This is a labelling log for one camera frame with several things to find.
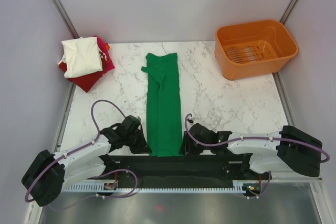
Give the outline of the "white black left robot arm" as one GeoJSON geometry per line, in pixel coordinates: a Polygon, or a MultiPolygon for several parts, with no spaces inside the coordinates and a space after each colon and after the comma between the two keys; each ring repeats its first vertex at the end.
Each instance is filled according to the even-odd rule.
{"type": "Polygon", "coordinates": [[[66,188],[89,178],[111,178],[117,167],[110,153],[127,146],[132,154],[149,154],[140,118],[129,115],[121,123],[98,131],[97,137],[65,151],[37,154],[22,177],[26,202],[44,207],[66,188]]]}

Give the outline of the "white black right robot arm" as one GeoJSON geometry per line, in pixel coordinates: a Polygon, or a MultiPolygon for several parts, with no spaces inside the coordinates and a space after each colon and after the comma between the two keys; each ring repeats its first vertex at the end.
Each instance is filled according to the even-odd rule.
{"type": "Polygon", "coordinates": [[[199,155],[205,150],[226,157],[241,155],[240,172],[248,179],[267,172],[320,175],[322,142],[290,125],[278,132],[249,135],[214,132],[196,123],[184,132],[180,154],[199,155]]]}

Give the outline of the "green t-shirt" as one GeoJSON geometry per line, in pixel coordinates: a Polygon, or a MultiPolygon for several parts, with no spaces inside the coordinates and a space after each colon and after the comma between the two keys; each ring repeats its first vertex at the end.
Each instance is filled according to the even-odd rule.
{"type": "Polygon", "coordinates": [[[178,156],[183,142],[178,58],[147,54],[146,133],[151,155],[178,156]]]}

